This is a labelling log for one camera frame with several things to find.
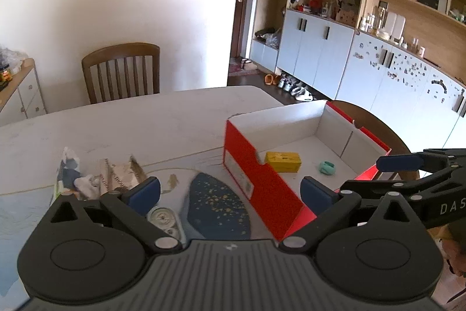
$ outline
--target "chair backrest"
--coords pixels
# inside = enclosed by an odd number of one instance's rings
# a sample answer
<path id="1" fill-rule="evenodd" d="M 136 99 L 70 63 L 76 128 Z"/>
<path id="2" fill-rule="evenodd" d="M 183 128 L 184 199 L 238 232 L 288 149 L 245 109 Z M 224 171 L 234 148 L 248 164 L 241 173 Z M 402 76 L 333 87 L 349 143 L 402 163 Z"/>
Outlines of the chair backrest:
<path id="1" fill-rule="evenodd" d="M 388 125 L 369 111 L 344 101 L 332 101 L 332 103 L 351 117 L 355 121 L 356 127 L 366 127 L 387 144 L 391 148 L 391 155 L 411 153 L 403 140 Z M 419 171 L 400 171 L 399 175 L 402 180 L 406 181 L 419 179 Z"/>
<path id="2" fill-rule="evenodd" d="M 147 43 L 109 46 L 82 59 L 91 103 L 158 94 L 160 48 Z"/>

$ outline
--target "blue gripper pad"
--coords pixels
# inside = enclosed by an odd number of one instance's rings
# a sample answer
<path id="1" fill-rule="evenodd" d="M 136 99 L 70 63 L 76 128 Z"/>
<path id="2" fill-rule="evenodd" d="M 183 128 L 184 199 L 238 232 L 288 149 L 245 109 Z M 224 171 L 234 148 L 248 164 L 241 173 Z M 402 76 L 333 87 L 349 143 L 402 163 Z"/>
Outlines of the blue gripper pad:
<path id="1" fill-rule="evenodd" d="M 319 216 L 339 200 L 339 195 L 324 186 L 315 178 L 304 177 L 301 181 L 300 194 L 302 202 Z"/>
<path id="2" fill-rule="evenodd" d="M 145 217 L 160 199 L 160 181 L 149 177 L 144 182 L 124 193 L 121 200 L 139 215 Z"/>
<path id="3" fill-rule="evenodd" d="M 382 156 L 376 163 L 377 169 L 383 173 L 416 171 L 422 168 L 423 165 L 424 160 L 417 154 Z"/>

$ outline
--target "cabinet handle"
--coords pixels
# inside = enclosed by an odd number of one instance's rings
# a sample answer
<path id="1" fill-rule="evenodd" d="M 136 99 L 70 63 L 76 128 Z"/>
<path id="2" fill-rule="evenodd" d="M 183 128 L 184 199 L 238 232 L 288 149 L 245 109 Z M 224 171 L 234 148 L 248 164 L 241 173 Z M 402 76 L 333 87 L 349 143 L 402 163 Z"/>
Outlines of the cabinet handle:
<path id="1" fill-rule="evenodd" d="M 384 65 L 384 64 L 385 64 L 385 59 L 387 58 L 387 53 L 388 53 L 388 51 L 387 51 L 386 49 L 384 49 L 384 51 L 385 51 L 385 54 L 384 54 L 384 58 L 382 59 L 381 65 Z"/>

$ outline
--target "mint green object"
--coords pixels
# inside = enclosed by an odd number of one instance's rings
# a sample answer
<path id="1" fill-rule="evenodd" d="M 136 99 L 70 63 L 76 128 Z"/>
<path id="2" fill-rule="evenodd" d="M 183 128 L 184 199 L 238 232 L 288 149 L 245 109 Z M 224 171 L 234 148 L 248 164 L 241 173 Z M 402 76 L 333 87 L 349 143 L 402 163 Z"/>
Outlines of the mint green object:
<path id="1" fill-rule="evenodd" d="M 319 171 L 322 174 L 333 176 L 335 174 L 335 165 L 329 161 L 323 161 L 319 164 Z"/>

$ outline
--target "dark wooden floor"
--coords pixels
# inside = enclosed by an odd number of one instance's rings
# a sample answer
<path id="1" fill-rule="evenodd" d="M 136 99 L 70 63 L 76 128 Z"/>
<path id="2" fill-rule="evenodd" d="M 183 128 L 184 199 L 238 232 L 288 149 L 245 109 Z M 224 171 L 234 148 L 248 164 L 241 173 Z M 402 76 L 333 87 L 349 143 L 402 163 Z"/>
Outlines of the dark wooden floor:
<path id="1" fill-rule="evenodd" d="M 278 88 L 274 85 L 266 85 L 264 82 L 265 74 L 251 74 L 251 75 L 241 75 L 237 77 L 228 77 L 227 86 L 256 86 L 262 90 L 264 90 L 267 94 L 274 97 L 278 100 L 281 104 L 288 105 L 288 104 L 295 104 L 301 103 L 295 100 L 294 97 L 287 93 L 286 91 Z M 311 91 L 316 99 L 327 99 L 328 98 L 319 93 L 316 90 Z"/>

